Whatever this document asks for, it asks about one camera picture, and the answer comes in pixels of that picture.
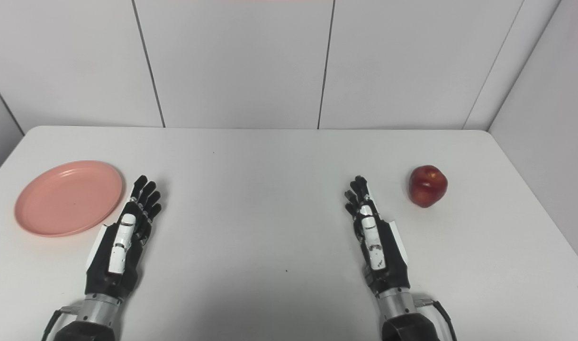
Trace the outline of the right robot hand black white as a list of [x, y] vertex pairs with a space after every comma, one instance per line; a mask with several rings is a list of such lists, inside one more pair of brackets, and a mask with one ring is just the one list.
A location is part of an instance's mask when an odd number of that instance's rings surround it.
[[369, 289], [379, 295], [393, 288], [410, 288], [406, 259], [391, 225], [380, 217], [367, 180], [360, 175], [354, 177], [344, 196], [365, 259], [363, 274]]

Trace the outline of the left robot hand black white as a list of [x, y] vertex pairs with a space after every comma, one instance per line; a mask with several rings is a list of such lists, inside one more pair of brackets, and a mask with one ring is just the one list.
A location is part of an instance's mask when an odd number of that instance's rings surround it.
[[161, 212], [161, 193], [145, 175], [136, 179], [119, 218], [99, 231], [86, 267], [86, 296], [124, 301], [139, 280], [137, 267]]

